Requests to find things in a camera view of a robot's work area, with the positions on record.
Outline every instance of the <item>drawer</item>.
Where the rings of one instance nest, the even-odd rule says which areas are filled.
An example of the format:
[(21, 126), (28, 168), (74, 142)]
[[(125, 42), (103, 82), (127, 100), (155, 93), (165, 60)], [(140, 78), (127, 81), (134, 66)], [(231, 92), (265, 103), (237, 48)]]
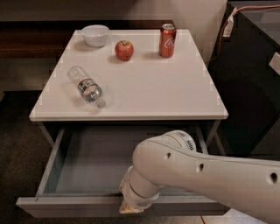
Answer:
[[(34, 217), (222, 215), (228, 208), (194, 192), (163, 188), (143, 213), (119, 214), (119, 185), (144, 139), (174, 130), (166, 126), (76, 126), (59, 131), (37, 194), (17, 206)], [(198, 127), (182, 129), (203, 143)]]

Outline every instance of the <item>black cabinet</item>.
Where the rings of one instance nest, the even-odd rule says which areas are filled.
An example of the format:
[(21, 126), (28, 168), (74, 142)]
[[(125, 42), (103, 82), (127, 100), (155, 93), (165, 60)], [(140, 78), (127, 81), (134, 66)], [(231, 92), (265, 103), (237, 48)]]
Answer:
[[(280, 1), (230, 2), (244, 5), (280, 4)], [(280, 114), (280, 76), (269, 65), (280, 52), (280, 9), (243, 10), (234, 16), (230, 38), (222, 40), (220, 55), (208, 70), (229, 117), (221, 127), (233, 152), (246, 157), (262, 140)]]

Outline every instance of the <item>plastic bottle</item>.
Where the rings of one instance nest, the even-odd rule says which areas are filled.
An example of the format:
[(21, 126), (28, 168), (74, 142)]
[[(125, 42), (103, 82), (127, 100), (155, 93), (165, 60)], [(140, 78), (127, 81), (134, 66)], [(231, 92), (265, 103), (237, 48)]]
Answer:
[(94, 102), (98, 108), (104, 108), (106, 102), (102, 99), (102, 89), (80, 66), (73, 66), (68, 77), (78, 88), (79, 93), (86, 102)]

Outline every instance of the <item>clear plastic bottle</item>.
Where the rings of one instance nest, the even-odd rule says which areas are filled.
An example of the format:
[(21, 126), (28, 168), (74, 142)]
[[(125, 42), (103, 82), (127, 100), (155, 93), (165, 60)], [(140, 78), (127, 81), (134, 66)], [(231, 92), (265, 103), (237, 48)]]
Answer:
[(106, 106), (106, 102), (102, 98), (102, 89), (83, 68), (73, 66), (67, 75), (78, 88), (79, 93), (86, 102), (94, 102), (100, 109)]

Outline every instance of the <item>soda can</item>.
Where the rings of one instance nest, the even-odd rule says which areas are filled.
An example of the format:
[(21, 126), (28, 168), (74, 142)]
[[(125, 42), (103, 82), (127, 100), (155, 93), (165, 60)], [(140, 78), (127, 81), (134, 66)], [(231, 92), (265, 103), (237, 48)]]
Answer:
[(163, 24), (160, 29), (158, 54), (163, 58), (170, 58), (174, 53), (176, 28), (173, 24)]

